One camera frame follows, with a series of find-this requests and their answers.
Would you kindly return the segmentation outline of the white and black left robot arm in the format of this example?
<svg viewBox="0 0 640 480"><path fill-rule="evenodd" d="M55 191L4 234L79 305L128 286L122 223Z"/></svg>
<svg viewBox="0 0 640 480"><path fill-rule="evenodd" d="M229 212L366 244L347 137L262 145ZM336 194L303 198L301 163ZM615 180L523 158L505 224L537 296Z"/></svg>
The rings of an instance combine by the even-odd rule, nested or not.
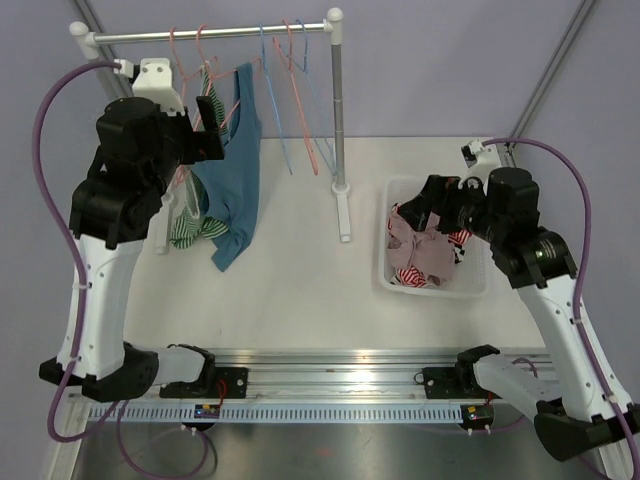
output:
<svg viewBox="0 0 640 480"><path fill-rule="evenodd" d="M42 380L78 386L98 402L132 400L157 386L163 398L203 398L216 391L214 354L186 344L157 351L124 339L131 280L151 220L177 168L224 149L211 99L196 99L204 128L187 114L142 97L111 102L96 122L99 146L72 195L68 221L80 260L71 315L58 355L39 367Z"/></svg>

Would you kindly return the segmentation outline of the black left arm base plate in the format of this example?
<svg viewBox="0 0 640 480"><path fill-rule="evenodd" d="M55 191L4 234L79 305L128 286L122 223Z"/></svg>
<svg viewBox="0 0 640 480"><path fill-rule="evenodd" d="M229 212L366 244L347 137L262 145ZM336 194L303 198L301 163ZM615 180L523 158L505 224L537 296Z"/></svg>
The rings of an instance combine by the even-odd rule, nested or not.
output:
<svg viewBox="0 0 640 480"><path fill-rule="evenodd" d="M214 366L192 382L172 382L160 388L166 399L245 399L249 371L244 367Z"/></svg>

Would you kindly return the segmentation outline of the green white striped tank top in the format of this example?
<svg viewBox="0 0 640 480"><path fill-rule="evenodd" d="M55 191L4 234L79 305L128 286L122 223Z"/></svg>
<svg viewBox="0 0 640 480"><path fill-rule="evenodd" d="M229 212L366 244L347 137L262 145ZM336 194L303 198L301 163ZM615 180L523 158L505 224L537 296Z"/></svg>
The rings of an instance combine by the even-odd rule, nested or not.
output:
<svg viewBox="0 0 640 480"><path fill-rule="evenodd" d="M220 135L225 139L228 136L228 128L225 123L226 109L217 95L209 67L209 63L200 67L201 94L212 101ZM222 221L205 216L201 212L200 207L205 200L205 189L199 178L187 167L181 167L178 170L175 184L184 184L185 186L185 206L174 219L170 234L170 243L173 247L187 249L199 238L212 240L228 231L228 227Z"/></svg>

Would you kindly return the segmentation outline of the blue tank top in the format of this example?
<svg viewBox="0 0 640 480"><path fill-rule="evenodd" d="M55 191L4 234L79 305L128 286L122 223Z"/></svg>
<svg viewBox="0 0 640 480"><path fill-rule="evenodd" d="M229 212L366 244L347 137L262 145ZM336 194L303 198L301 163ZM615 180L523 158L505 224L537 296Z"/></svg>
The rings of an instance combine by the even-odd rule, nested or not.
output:
<svg viewBox="0 0 640 480"><path fill-rule="evenodd" d="M253 75L249 62L234 73L238 107L230 118L225 158L193 167L206 193L201 212L227 227L212 240L216 247L212 261L222 272L250 246L258 220L262 122L255 105Z"/></svg>

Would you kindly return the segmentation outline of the pink hanger with red top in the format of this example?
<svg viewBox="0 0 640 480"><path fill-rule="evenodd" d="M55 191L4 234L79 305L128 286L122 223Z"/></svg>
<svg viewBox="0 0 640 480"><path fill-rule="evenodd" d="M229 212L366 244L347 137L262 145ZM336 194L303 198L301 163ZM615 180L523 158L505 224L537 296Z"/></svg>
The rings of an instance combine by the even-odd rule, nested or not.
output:
<svg viewBox="0 0 640 480"><path fill-rule="evenodd" d="M291 30L290 24L286 20L281 21L282 25L285 27L286 36L288 40L288 50L285 51L281 46L281 43L277 39L273 39L273 45L276 49L278 57L285 68L289 76L289 82L291 85L291 89L293 92L293 98L295 100L296 109L298 113L298 118L300 121L300 125L303 133L303 142L306 148L306 152L310 161L310 165L313 171L313 174L317 176L319 174L319 165L317 161L317 157L312 146L310 130L306 121L306 116L304 112L303 103L300 97L299 89L296 82L296 76L294 72L294 62L293 62L293 32Z"/></svg>

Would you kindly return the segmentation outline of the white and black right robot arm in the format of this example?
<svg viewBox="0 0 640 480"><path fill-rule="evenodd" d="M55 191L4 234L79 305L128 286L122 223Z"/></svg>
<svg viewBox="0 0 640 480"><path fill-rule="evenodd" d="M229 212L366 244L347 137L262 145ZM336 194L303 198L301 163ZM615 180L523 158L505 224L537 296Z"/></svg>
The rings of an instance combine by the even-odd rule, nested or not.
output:
<svg viewBox="0 0 640 480"><path fill-rule="evenodd" d="M489 244L494 264L537 325L559 385L546 386L484 345L458 355L455 387L466 396L486 391L507 401L533 423L547 453L567 461L632 440L639 407L611 371L588 321L566 242L539 224L538 198L528 171L500 167L487 180L431 175L397 212L416 232L434 219L443 234L466 230Z"/></svg>

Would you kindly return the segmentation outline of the blue hanger end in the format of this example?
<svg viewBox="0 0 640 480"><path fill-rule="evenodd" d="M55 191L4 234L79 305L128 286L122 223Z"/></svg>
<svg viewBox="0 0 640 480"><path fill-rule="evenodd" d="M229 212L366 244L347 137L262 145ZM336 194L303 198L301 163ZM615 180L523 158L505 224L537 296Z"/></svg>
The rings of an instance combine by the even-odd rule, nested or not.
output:
<svg viewBox="0 0 640 480"><path fill-rule="evenodd" d="M326 132L323 130L323 128L329 123L329 119L325 114L323 107L321 106L318 91L310 71L309 31L304 26L304 22L301 19L297 19L296 23L301 27L302 34L304 36L304 50L302 63L294 61L294 64L304 74L309 91L311 93L311 98L314 102L313 120L311 122L306 122L308 130L307 137L313 143L313 152L315 154L319 154L322 157L328 171L332 176L334 176L336 174L334 146L331 144Z"/></svg>

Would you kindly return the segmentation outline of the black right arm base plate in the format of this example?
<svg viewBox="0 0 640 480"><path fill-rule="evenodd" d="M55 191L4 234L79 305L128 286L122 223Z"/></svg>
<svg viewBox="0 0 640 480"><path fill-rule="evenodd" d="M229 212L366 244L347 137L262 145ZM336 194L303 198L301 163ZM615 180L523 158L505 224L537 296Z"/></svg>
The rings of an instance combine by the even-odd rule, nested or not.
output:
<svg viewBox="0 0 640 480"><path fill-rule="evenodd" d="M486 400L489 392L482 389L472 374L460 373L456 367L425 367L423 386L428 399Z"/></svg>

